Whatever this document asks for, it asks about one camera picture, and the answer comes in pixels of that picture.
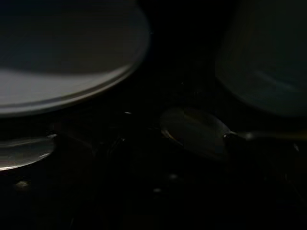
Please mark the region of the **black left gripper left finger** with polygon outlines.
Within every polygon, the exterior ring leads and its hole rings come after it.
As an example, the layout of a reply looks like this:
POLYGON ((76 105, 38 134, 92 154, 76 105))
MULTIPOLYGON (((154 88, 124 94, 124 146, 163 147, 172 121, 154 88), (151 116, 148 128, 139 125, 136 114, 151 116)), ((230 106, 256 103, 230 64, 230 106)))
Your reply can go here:
POLYGON ((123 229, 125 139, 105 141, 95 149, 89 185, 76 207, 71 230, 123 229))

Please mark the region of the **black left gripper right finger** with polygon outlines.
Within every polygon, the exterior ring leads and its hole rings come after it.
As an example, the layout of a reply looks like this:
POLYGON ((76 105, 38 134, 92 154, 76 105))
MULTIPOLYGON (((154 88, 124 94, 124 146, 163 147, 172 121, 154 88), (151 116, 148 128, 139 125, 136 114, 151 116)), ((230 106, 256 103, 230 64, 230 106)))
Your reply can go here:
POLYGON ((307 228, 307 144, 276 139, 244 140, 226 135, 224 143, 246 171, 256 174, 272 204, 280 229, 307 228))

